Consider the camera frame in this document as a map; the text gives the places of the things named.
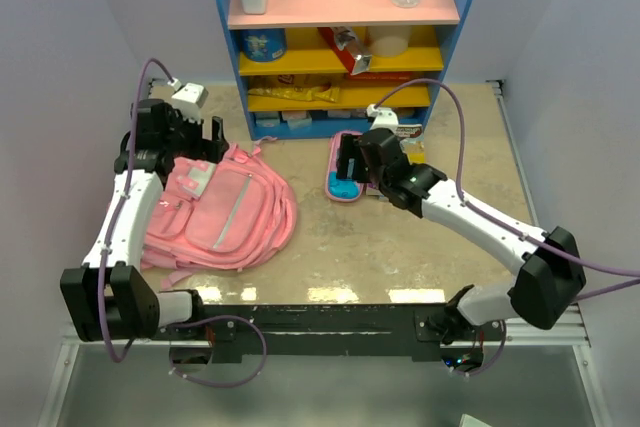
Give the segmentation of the pink student backpack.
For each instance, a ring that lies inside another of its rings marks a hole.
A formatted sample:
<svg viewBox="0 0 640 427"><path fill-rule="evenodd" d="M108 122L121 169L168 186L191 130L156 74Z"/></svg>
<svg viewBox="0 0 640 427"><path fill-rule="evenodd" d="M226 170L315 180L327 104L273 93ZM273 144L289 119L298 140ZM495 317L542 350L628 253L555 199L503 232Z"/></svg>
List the pink student backpack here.
<svg viewBox="0 0 640 427"><path fill-rule="evenodd" d="M281 251L297 221L291 186L262 158L230 145L218 163L178 157L147 229L141 268L170 269L167 289L198 271L241 272Z"/></svg>

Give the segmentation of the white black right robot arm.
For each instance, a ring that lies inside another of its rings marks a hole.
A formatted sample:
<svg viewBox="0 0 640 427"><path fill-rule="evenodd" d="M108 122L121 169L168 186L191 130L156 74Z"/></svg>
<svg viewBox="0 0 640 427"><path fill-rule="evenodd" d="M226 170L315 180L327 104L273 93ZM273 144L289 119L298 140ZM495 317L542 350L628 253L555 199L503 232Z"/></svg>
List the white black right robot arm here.
<svg viewBox="0 0 640 427"><path fill-rule="evenodd" d="M549 330L586 284L570 232L522 224L466 194L440 170L411 163L389 129L340 135L337 176L376 186L393 206L449 228L511 273L505 283L464 287L426 320L445 345L512 318Z"/></svg>

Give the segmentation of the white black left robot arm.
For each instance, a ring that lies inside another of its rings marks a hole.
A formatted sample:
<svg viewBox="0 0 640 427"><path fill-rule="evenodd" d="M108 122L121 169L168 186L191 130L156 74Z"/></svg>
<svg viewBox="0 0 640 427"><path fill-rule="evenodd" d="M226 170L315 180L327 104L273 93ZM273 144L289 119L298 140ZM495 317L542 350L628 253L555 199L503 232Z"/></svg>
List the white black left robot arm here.
<svg viewBox="0 0 640 427"><path fill-rule="evenodd" d="M185 339L200 337L207 315L192 290L156 293L141 274L147 229L180 157L218 163L229 147L220 118L203 119L203 99L144 99L136 125L114 161L114 189L100 233L78 268L66 269L61 292L78 337L97 342L144 339L172 325Z"/></svg>

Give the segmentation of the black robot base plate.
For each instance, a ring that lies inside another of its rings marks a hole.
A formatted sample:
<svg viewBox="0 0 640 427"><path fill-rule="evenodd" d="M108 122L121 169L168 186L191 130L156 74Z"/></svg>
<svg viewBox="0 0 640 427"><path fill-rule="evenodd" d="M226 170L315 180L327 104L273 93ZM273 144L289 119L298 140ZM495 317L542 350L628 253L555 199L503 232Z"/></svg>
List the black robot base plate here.
<svg viewBox="0 0 640 427"><path fill-rule="evenodd" d="M271 356L385 356L437 362L445 346L430 320L435 304L281 304L204 305L198 320L208 326L164 327L155 341L175 347L213 341L215 362L238 362L261 355L260 330Z"/></svg>

